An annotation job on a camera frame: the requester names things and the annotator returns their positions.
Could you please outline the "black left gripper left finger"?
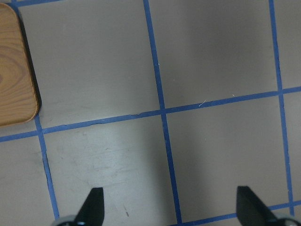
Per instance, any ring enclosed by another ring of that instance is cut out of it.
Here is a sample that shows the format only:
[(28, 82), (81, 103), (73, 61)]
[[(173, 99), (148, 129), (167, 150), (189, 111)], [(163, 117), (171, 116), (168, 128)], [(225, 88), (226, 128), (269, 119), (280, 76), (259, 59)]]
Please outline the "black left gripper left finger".
[(103, 188), (92, 188), (77, 213), (76, 226), (102, 226), (104, 222), (104, 193)]

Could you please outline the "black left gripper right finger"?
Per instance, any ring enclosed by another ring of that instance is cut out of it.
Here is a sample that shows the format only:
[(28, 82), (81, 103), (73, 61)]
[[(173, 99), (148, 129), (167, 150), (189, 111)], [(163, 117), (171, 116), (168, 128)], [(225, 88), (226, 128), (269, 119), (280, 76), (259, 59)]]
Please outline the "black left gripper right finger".
[(237, 187), (236, 215), (242, 226), (275, 224), (275, 215), (248, 186)]

